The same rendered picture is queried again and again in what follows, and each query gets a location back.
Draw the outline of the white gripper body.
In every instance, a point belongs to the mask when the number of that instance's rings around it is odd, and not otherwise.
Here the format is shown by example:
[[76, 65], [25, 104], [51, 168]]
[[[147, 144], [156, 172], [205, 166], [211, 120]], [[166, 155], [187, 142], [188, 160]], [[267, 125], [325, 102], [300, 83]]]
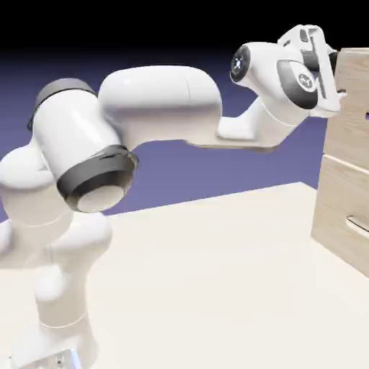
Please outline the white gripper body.
[[318, 87], [318, 103], [310, 111], [312, 117], [330, 118], [339, 113], [340, 101], [334, 100], [337, 91], [334, 71], [332, 70], [329, 54], [336, 51], [326, 43], [323, 30], [314, 25], [308, 25], [308, 34], [311, 39], [313, 51], [318, 58], [319, 76], [316, 80]]

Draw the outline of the light wood drawer front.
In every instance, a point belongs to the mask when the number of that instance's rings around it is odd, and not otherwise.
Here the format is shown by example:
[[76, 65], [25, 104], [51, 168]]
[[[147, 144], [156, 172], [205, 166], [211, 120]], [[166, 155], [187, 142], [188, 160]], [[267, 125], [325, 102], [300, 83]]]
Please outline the light wood drawer front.
[[324, 155], [311, 235], [369, 278], [369, 239], [347, 226], [349, 215], [369, 222], [369, 171]]
[[335, 81], [347, 96], [340, 113], [328, 119], [324, 153], [369, 171], [369, 48], [341, 49]]

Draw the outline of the light wood cabinet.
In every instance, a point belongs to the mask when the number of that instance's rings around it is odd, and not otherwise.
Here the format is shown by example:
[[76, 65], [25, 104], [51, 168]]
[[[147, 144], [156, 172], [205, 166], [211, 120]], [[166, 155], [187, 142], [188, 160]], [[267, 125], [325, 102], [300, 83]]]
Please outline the light wood cabinet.
[[328, 120], [311, 235], [369, 278], [369, 48], [344, 48], [335, 71], [346, 91]]

